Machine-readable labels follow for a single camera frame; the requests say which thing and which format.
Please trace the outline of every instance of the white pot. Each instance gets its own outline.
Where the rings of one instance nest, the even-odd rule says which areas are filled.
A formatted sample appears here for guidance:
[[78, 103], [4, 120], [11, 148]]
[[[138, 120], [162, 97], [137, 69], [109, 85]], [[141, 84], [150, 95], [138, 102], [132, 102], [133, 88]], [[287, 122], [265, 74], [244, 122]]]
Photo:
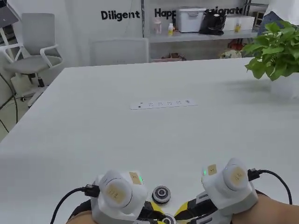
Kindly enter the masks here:
[[287, 99], [299, 98], [299, 73], [279, 77], [271, 82], [271, 93]]

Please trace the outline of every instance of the white storage box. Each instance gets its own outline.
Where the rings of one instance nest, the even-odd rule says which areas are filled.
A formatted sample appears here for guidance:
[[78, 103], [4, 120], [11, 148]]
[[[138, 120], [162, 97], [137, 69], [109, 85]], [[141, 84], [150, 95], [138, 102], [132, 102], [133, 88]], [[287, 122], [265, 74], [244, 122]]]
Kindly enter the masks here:
[[206, 8], [183, 7], [177, 11], [177, 27], [182, 33], [198, 32]]
[[249, 30], [253, 28], [254, 17], [252, 16], [228, 16], [225, 20], [225, 26], [223, 31], [227, 30], [235, 30], [235, 26], [237, 23], [241, 25], [241, 30]]

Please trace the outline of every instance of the power outlet strip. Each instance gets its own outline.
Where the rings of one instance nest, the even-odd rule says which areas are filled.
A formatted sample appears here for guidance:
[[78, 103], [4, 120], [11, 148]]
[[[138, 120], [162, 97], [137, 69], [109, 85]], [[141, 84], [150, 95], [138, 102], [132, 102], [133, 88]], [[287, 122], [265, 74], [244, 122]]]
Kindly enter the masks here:
[[181, 106], [197, 106], [197, 103], [193, 99], [145, 101], [145, 102], [138, 102], [138, 103], [131, 104], [131, 110], [144, 110], [144, 109], [181, 107]]

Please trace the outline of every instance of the chair armrest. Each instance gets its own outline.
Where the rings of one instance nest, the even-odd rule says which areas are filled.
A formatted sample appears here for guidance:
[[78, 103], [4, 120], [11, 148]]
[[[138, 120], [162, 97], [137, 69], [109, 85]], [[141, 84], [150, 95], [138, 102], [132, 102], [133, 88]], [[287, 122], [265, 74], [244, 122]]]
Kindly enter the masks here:
[[52, 68], [53, 65], [51, 64], [50, 60], [47, 58], [47, 56], [46, 56], [46, 54], [45, 54], [45, 51], [47, 51], [47, 50], [52, 50], [52, 49], [55, 49], [55, 48], [57, 48], [57, 47], [58, 47], [58, 44], [56, 44], [56, 45], [54, 45], [54, 46], [51, 46], [51, 47], [42, 48], [42, 49], [40, 50], [40, 54], [41, 54], [43, 60], [48, 64], [48, 66], [49, 66], [50, 68]]
[[[13, 63], [15, 62], [16, 60], [18, 60], [20, 54], [21, 54], [21, 48], [23, 47], [22, 44], [20, 43], [16, 43], [16, 44], [11, 44], [11, 45], [8, 45], [8, 46], [1, 46], [0, 47], [0, 51], [3, 52], [4, 56], [6, 57], [6, 59], [10, 62], [10, 63]], [[15, 57], [15, 59], [11, 58], [8, 53], [6, 52], [6, 50], [8, 49], [13, 49], [13, 48], [20, 48], [19, 49], [19, 52], [17, 53], [17, 56]]]

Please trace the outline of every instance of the white chair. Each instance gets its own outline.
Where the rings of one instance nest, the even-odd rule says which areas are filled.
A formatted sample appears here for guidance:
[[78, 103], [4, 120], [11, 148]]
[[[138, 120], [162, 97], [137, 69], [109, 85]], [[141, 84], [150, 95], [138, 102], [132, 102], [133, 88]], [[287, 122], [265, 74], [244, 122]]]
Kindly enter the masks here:
[[[57, 50], [54, 14], [24, 13], [22, 14], [21, 24], [23, 44], [18, 43], [6, 46], [2, 52], [10, 62], [4, 66], [4, 69], [16, 73], [16, 78], [19, 79], [15, 83], [26, 81], [22, 79], [23, 75], [28, 75], [29, 78], [38, 78], [39, 88], [35, 88], [27, 93], [28, 95], [32, 94], [32, 92], [34, 93], [28, 102], [28, 106], [30, 107], [46, 89], [38, 73], [59, 66], [63, 62], [63, 59]], [[7, 50], [16, 47], [19, 47], [20, 50], [15, 58], [11, 58]], [[23, 50], [26, 50], [29, 56], [19, 60]]]
[[91, 66], [149, 62], [147, 38], [90, 41]]

